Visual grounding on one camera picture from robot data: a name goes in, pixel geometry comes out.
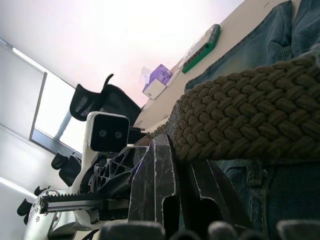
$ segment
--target window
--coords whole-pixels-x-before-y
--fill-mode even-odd
[[[69,112],[75,89],[17,49],[13,51],[47,73],[30,140],[54,154],[68,156],[77,152],[80,157],[86,122],[76,120]]]

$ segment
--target tissue box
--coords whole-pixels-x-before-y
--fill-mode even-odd
[[[143,88],[143,93],[150,99],[155,100],[166,88],[171,72],[164,65],[160,64],[150,75],[149,83]]]
[[[152,82],[145,85],[142,92],[151,100],[155,100],[166,88],[166,85],[164,85],[158,79],[154,79]]]

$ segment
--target blue denim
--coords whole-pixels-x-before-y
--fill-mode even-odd
[[[277,239],[280,220],[320,219],[320,161],[262,164],[222,160],[216,164],[232,182],[253,225]]]
[[[189,81],[185,90],[218,76],[288,61],[320,43],[320,0],[301,0],[293,24],[292,13],[291,1],[274,7],[241,42]],[[320,158],[269,165],[244,159],[216,163],[234,185],[253,225],[271,240],[280,220],[320,220]]]
[[[185,91],[218,76],[238,73],[278,61],[288,61],[320,43],[320,0],[301,0],[294,24],[291,1],[275,6],[236,46],[190,80]]]

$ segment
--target braided belt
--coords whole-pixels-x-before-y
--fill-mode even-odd
[[[159,134],[180,161],[319,159],[320,69],[300,57],[198,84]]]

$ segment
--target white wall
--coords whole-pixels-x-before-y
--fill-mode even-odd
[[[17,214],[24,198],[33,198],[7,186],[6,181],[33,194],[37,186],[64,189],[58,171],[51,167],[54,155],[0,125],[0,239],[22,240],[26,226]]]
[[[0,124],[28,139],[44,83],[41,70],[0,43]]]

